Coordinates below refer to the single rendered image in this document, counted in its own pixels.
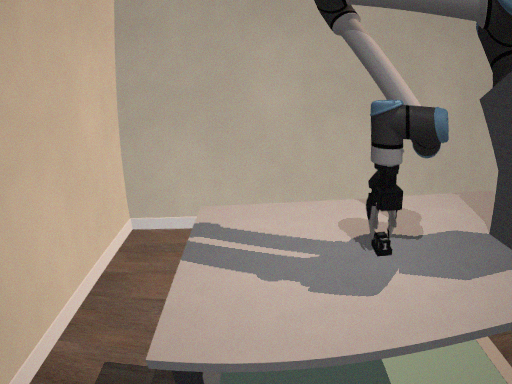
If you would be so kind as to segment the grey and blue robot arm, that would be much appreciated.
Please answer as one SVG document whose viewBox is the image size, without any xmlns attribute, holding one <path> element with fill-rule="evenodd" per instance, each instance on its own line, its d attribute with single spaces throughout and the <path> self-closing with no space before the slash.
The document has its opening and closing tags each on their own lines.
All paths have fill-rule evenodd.
<svg viewBox="0 0 512 384">
<path fill-rule="evenodd" d="M 449 139 L 448 111 L 420 105 L 393 64 L 360 24 L 361 18 L 352 5 L 476 21 L 477 34 L 493 72 L 493 87 L 512 71 L 512 0 L 314 1 L 328 26 L 343 37 L 387 99 L 371 103 L 371 161 L 375 164 L 387 167 L 401 164 L 403 139 L 412 141 L 413 149 L 420 157 L 434 157 L 441 143 Z"/>
</svg>

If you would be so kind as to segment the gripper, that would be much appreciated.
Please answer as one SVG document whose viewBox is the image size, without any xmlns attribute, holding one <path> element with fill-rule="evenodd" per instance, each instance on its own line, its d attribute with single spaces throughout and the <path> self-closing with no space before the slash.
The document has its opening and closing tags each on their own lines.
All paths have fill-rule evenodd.
<svg viewBox="0 0 512 384">
<path fill-rule="evenodd" d="M 375 229 L 378 228 L 379 209 L 381 211 L 387 211 L 389 214 L 389 225 L 387 231 L 388 238 L 390 238 L 393 229 L 396 228 L 397 226 L 397 211 L 400 209 L 402 210 L 403 202 L 403 190 L 396 184 L 396 178 L 399 172 L 399 165 L 396 165 L 394 167 L 387 167 L 374 163 L 374 168 L 382 171 L 380 171 L 380 179 L 371 187 L 372 191 L 371 193 L 369 193 L 368 199 L 366 201 L 366 211 L 372 240 L 374 240 Z M 398 191 L 397 189 L 400 191 Z"/>
</svg>

